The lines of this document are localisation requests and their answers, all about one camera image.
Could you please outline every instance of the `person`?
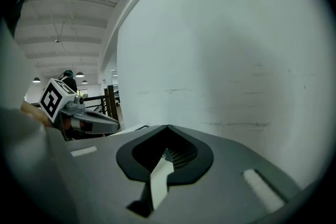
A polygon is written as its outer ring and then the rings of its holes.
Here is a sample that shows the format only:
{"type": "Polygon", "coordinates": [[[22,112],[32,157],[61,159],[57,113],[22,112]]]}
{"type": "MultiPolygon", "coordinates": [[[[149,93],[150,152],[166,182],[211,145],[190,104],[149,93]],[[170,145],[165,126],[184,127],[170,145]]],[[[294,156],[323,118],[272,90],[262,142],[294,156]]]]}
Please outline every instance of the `person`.
{"type": "Polygon", "coordinates": [[[73,75],[74,73],[71,70],[66,70],[60,81],[63,81],[72,91],[77,92],[77,84],[73,79],[73,75]]]}

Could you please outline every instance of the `wooden railing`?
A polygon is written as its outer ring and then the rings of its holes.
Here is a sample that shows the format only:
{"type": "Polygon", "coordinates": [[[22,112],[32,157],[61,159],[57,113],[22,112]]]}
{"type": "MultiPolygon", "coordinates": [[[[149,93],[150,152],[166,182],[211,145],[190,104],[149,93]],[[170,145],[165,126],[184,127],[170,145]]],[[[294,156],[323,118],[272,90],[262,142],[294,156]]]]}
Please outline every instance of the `wooden railing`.
{"type": "MultiPolygon", "coordinates": [[[[98,112],[103,113],[103,114],[107,112],[107,115],[109,117],[112,117],[115,120],[119,121],[117,107],[116,107],[116,100],[114,98],[113,85],[108,85],[107,89],[104,89],[104,95],[84,98],[84,102],[93,101],[93,100],[100,100],[100,104],[87,106],[86,107],[87,109],[101,107],[101,109],[98,112]]],[[[37,108],[40,108],[39,103],[33,103],[32,105],[37,108]]]]}

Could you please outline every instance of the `wooden post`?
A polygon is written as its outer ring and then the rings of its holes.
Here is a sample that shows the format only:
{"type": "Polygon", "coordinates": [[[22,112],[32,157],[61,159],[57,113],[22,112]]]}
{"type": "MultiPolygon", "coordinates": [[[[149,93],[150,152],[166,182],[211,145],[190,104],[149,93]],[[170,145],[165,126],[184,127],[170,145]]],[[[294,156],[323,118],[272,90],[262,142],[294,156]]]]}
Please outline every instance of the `wooden post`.
{"type": "MultiPolygon", "coordinates": [[[[109,95],[108,89],[104,89],[104,95],[109,95]]],[[[112,117],[109,98],[107,99],[105,98],[105,103],[106,103],[107,116],[112,117]]]]}
{"type": "Polygon", "coordinates": [[[104,99],[101,98],[100,99],[100,102],[101,102],[101,108],[103,109],[103,114],[105,114],[105,105],[104,105],[104,99]]]}
{"type": "Polygon", "coordinates": [[[116,100],[114,99],[114,91],[113,91],[113,85],[107,86],[108,92],[109,92],[109,102],[110,102],[110,109],[112,118],[119,121],[118,113],[117,113],[117,107],[116,107],[116,100]]]}

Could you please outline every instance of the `white strip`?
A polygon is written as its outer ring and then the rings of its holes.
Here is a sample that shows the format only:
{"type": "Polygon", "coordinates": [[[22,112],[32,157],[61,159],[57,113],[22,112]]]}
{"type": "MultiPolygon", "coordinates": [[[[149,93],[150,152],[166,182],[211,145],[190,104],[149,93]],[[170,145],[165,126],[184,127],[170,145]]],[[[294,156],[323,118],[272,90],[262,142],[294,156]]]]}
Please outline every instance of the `white strip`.
{"type": "Polygon", "coordinates": [[[85,154],[95,152],[97,150],[98,149],[95,146],[91,146],[91,147],[82,148],[80,150],[71,151],[71,154],[72,154],[73,157],[78,157],[78,156],[81,156],[81,155],[85,155],[85,154]]]}
{"type": "Polygon", "coordinates": [[[52,101],[53,104],[56,104],[57,100],[58,100],[58,97],[56,96],[56,94],[51,91],[50,95],[54,98],[54,100],[52,101]]]}
{"type": "Polygon", "coordinates": [[[151,194],[154,210],[168,194],[167,177],[173,172],[173,164],[166,161],[164,158],[161,158],[151,173],[151,194]]]}
{"type": "Polygon", "coordinates": [[[265,181],[253,170],[243,172],[245,181],[266,207],[268,212],[277,211],[285,205],[285,202],[266,184],[265,181]]]}
{"type": "Polygon", "coordinates": [[[44,97],[43,99],[43,103],[48,106],[49,102],[50,102],[50,98],[49,98],[50,92],[47,92],[46,97],[44,97]]]}
{"type": "Polygon", "coordinates": [[[133,126],[133,127],[130,127],[130,128],[128,128],[128,129],[126,129],[126,130],[120,131],[120,132],[115,133],[115,134],[113,134],[113,135],[109,135],[109,136],[107,136],[107,137],[113,137],[113,136],[118,135],[118,134],[124,134],[124,133],[133,132],[133,131],[136,131],[137,129],[140,129],[141,127],[144,127],[144,126],[145,126],[145,124],[137,124],[137,125],[135,125],[135,126],[133,126]]]}

